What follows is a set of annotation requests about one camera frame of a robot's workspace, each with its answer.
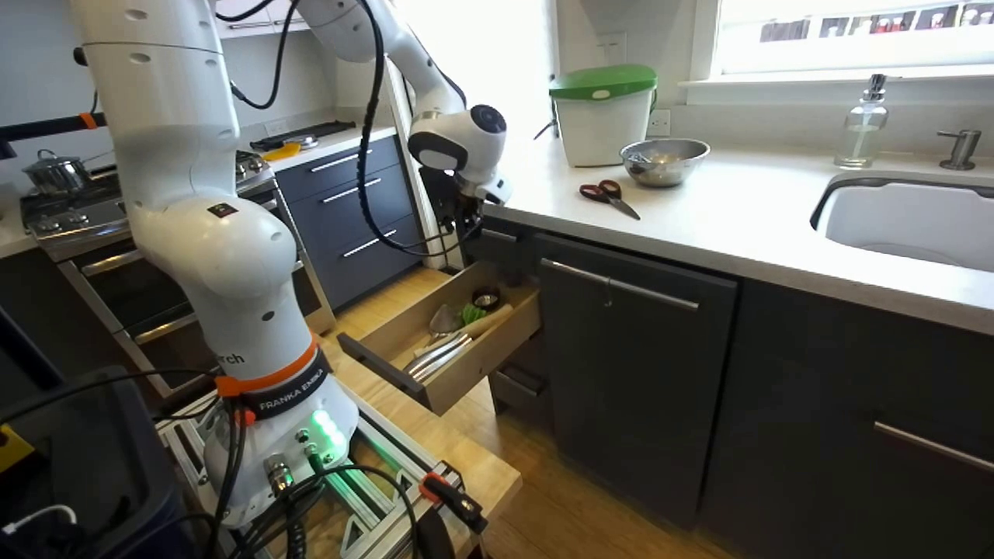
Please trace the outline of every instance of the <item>utensil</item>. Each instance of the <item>utensil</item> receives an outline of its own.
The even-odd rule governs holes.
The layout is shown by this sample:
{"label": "utensil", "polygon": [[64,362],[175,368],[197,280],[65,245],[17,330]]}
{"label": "utensil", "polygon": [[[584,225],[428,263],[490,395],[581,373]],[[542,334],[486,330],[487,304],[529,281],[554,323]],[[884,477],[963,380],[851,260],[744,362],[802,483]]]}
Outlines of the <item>utensil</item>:
{"label": "utensil", "polygon": [[639,211],[634,211],[625,196],[622,196],[622,184],[617,181],[599,181],[599,184],[584,184],[581,185],[584,197],[602,200],[602,205],[617,205],[622,213],[639,220]]}
{"label": "utensil", "polygon": [[709,153],[702,138],[666,137],[625,147],[622,164],[634,184],[669,189],[684,184]]}
{"label": "utensil", "polygon": [[64,158],[51,148],[39,148],[39,160],[24,166],[40,196],[74,196],[90,184],[81,158]]}

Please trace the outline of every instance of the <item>wooden floor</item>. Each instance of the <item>wooden floor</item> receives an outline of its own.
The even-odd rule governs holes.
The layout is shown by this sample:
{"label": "wooden floor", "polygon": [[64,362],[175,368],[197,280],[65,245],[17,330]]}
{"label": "wooden floor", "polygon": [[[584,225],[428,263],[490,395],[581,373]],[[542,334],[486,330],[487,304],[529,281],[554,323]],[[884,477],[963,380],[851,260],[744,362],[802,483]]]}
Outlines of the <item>wooden floor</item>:
{"label": "wooden floor", "polygon": [[[369,333],[425,288],[446,281],[438,269],[418,269],[392,288],[339,315],[353,334]],[[490,518],[487,554],[495,559],[720,559],[723,551],[694,533],[651,520],[599,483],[571,468],[554,438],[514,413],[496,415],[487,382],[475,386],[446,421],[523,472],[523,491]]]}

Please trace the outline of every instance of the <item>white countertop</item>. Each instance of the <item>white countertop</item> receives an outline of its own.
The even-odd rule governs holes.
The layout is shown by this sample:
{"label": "white countertop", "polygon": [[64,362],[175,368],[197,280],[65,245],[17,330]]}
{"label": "white countertop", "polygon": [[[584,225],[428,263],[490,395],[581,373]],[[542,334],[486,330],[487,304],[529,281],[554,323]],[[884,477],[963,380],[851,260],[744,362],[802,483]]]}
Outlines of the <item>white countertop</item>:
{"label": "white countertop", "polygon": [[[890,166],[994,184],[994,173],[941,170],[936,160],[873,164],[873,170]],[[486,213],[994,334],[994,273],[817,235],[812,213],[834,173],[826,156],[715,148],[684,185],[644,189],[625,166],[571,166],[564,147],[548,137],[506,158],[506,205],[487,205]],[[620,181],[644,220],[577,196],[577,184],[596,181]]]}

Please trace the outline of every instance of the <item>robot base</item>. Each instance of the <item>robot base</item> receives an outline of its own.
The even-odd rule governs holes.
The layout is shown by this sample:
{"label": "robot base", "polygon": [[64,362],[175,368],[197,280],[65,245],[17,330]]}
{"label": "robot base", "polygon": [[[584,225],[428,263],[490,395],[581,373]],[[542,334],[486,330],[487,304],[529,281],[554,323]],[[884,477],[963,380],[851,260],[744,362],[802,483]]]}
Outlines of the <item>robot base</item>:
{"label": "robot base", "polygon": [[[198,396],[178,415],[183,418],[164,418],[160,421],[160,438],[164,450],[175,456],[178,474],[188,483],[191,498],[198,510],[215,512],[219,492],[204,472],[204,440],[198,433],[198,413],[215,404],[215,395]],[[422,477],[438,474],[449,483],[463,483],[463,477],[433,452],[425,452],[418,440],[410,440],[398,424],[392,424],[386,415],[361,404],[361,424],[355,430],[355,459],[361,464],[373,464],[389,472],[407,492],[407,504],[415,505],[415,518],[420,524],[435,524],[438,518],[450,541],[472,541],[467,520],[460,520],[449,505],[435,505],[428,498],[422,498]],[[353,468],[344,474],[329,474],[326,483],[336,491],[336,498],[347,505],[347,512],[333,512],[333,520],[320,520],[324,533],[320,541],[339,541],[341,559],[361,559],[361,554],[418,554],[410,541],[410,512],[407,504],[398,492],[386,492],[383,483],[375,483],[361,468]],[[326,510],[336,510],[336,498],[329,492],[320,505],[320,514]]]}

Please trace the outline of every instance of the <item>metal bowl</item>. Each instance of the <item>metal bowl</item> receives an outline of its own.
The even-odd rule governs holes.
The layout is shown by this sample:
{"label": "metal bowl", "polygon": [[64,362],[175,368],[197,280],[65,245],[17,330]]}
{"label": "metal bowl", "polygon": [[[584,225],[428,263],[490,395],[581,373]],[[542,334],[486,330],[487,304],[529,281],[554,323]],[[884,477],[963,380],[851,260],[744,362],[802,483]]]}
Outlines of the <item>metal bowl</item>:
{"label": "metal bowl", "polygon": [[622,148],[628,177],[651,189],[671,189],[712,153],[702,138],[666,137],[644,138]]}

